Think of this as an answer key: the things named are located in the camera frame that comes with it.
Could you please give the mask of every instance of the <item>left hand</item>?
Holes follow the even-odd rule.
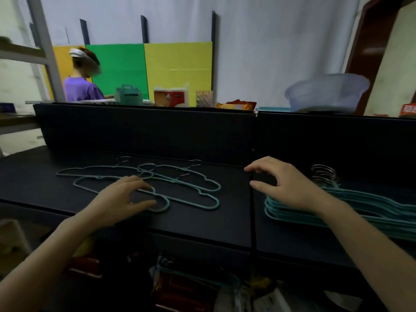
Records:
[[[131,203],[130,195],[136,189],[151,190],[152,187],[135,175],[120,178],[117,182],[104,188],[75,217],[88,222],[94,229],[100,229],[114,225],[156,204],[156,200]]]

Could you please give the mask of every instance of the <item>forearm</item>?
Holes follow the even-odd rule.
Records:
[[[416,307],[416,261],[368,223],[348,204],[337,200],[319,216],[391,312]]]
[[[51,286],[91,232],[76,216],[62,222],[0,283],[0,311],[39,311]]]

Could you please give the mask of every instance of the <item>green board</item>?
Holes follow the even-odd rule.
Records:
[[[114,94],[123,84],[137,87],[149,99],[143,44],[86,45],[97,55],[102,73],[92,81],[103,94]]]

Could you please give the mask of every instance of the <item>hand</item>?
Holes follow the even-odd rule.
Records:
[[[136,189],[151,190],[152,187],[135,175],[120,178],[117,182],[104,188],[75,217],[86,221],[94,229],[100,229],[114,225],[156,204],[156,200],[131,203],[130,195]]]
[[[272,174],[278,181],[277,186],[252,180],[251,187],[294,209],[319,213],[322,208],[330,206],[335,201],[339,202],[338,199],[312,183],[292,164],[270,156],[254,161],[244,170],[256,171],[256,173],[264,171]]]

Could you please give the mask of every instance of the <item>person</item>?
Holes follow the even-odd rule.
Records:
[[[83,47],[71,48],[70,56],[74,71],[64,81],[65,95],[68,102],[110,99],[113,95],[104,96],[94,83],[86,79],[101,74],[100,61],[96,54]]]
[[[347,203],[312,183],[291,164],[275,158],[256,160],[245,171],[272,174],[277,186],[255,180],[250,185],[287,206],[312,212],[324,220],[390,312],[415,311],[416,261]],[[137,176],[121,178],[103,189],[84,210],[64,220],[0,283],[0,311],[38,311],[86,236],[156,204],[155,200],[136,204],[129,201],[134,190],[150,188]]]

